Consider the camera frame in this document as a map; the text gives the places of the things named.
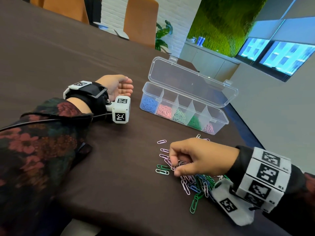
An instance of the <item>black cable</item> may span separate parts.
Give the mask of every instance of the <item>black cable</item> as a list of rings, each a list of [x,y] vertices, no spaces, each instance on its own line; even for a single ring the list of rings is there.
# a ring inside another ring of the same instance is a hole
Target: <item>black cable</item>
[[[109,115],[112,113],[105,113],[105,114],[101,114],[101,115],[96,115],[96,116],[92,116],[92,117],[86,117],[86,118],[72,118],[71,120],[82,120],[82,119],[92,119],[92,118],[97,118],[97,117],[101,117],[104,115]],[[5,131],[5,130],[9,130],[11,128],[15,128],[15,127],[21,127],[21,126],[25,126],[25,125],[29,125],[29,124],[34,124],[34,123],[45,123],[45,122],[56,122],[56,121],[62,121],[64,119],[45,119],[45,120],[38,120],[38,121],[32,121],[32,122],[23,122],[23,123],[18,123],[18,124],[14,124],[8,127],[3,127],[0,129],[0,132]]]

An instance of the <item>table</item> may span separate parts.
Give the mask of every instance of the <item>table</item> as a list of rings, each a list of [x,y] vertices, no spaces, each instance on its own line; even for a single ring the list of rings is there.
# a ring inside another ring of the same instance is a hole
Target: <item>table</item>
[[[179,179],[155,172],[163,163],[161,147],[200,133],[139,108],[152,59],[167,54],[19,0],[0,0],[0,26],[2,126],[45,99],[62,97],[74,82],[118,73],[134,81],[129,123],[93,124],[87,138],[93,152],[60,189],[60,202],[75,218],[137,235],[286,235],[259,212],[252,225],[235,226],[205,199],[192,215],[192,195]],[[230,146],[244,144],[232,122],[215,136],[201,134]],[[157,145],[162,139],[167,143]]]

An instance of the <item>green moss wall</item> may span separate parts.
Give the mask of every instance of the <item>green moss wall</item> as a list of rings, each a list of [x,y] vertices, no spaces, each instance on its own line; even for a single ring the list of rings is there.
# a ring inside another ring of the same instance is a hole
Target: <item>green moss wall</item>
[[[234,57],[267,0],[202,0],[188,38],[202,36],[203,46]]]

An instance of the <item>white cabinet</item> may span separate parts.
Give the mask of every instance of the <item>white cabinet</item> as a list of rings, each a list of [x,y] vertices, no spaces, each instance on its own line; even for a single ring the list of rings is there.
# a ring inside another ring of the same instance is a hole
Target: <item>white cabinet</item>
[[[224,82],[230,79],[239,66],[237,59],[186,42],[179,56],[191,62],[203,75]]]

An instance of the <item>sleeve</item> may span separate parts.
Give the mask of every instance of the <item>sleeve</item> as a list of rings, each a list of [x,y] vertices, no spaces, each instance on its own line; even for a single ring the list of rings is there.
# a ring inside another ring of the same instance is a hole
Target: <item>sleeve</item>
[[[237,146],[240,150],[227,176],[233,181],[234,191],[242,182],[250,163],[253,149]],[[293,236],[314,232],[315,229],[315,176],[303,173],[291,165],[288,186],[278,205],[263,215]]]
[[[53,98],[12,125],[78,116],[92,114],[82,114],[72,103]],[[82,149],[90,122],[33,123],[0,132],[0,236],[33,234],[41,212]]]

